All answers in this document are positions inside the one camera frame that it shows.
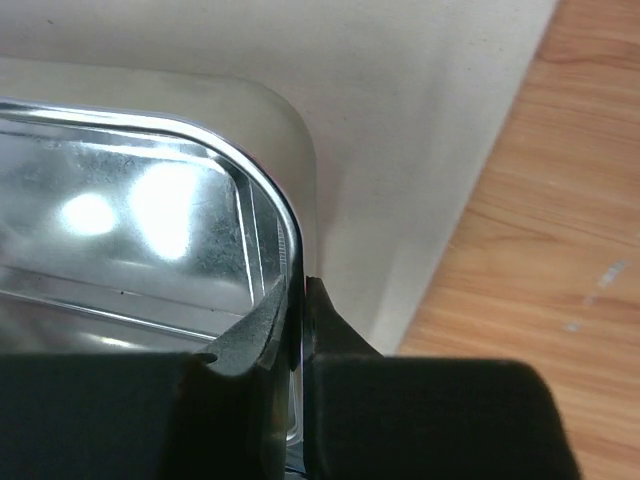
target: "brown wooden surface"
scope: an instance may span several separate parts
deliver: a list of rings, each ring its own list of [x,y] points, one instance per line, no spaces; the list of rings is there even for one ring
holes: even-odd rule
[[[561,3],[401,352],[531,363],[640,479],[640,0]]]

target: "shiny metal surface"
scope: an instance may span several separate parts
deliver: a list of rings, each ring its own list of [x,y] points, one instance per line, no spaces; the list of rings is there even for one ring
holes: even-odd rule
[[[287,201],[202,128],[7,100],[0,147],[2,351],[195,350],[302,278]]]

